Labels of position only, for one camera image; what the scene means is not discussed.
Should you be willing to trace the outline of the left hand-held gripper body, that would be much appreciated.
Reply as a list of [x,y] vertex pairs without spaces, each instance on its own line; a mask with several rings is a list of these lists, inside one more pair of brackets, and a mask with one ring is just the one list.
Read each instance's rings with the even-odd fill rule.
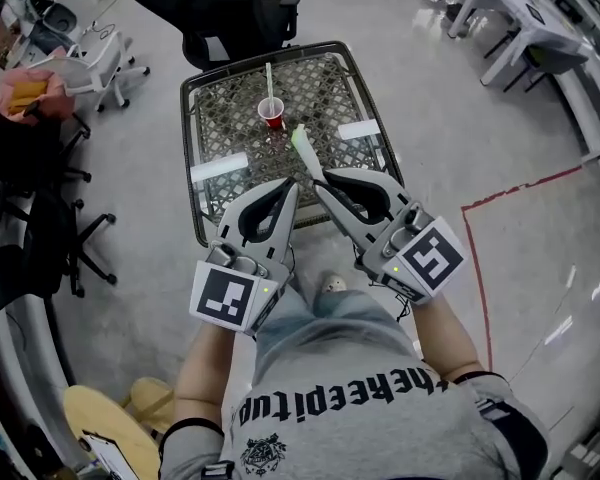
[[255,336],[285,292],[292,271],[215,241],[196,264],[189,314],[225,329]]

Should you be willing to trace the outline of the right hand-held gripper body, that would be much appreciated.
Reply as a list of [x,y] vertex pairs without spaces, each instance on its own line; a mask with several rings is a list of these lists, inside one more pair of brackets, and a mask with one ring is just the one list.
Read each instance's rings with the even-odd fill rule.
[[459,239],[442,217],[429,215],[422,204],[409,201],[393,220],[384,216],[371,231],[368,217],[356,217],[365,227],[356,267],[374,283],[407,301],[423,304],[435,297],[466,261]]

